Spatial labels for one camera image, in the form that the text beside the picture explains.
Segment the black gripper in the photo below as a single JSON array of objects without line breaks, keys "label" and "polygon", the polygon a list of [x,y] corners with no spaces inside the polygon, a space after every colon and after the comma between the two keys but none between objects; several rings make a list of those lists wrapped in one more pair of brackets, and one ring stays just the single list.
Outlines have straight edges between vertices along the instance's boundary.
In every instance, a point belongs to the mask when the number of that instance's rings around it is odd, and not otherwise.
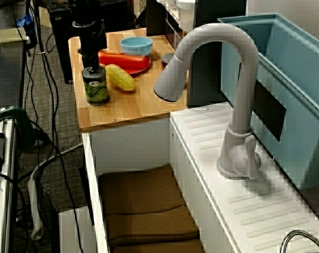
[{"label": "black gripper", "polygon": [[73,27],[80,38],[83,67],[89,73],[94,73],[100,66],[98,53],[107,48],[103,20],[92,21],[88,24],[73,21]]}]

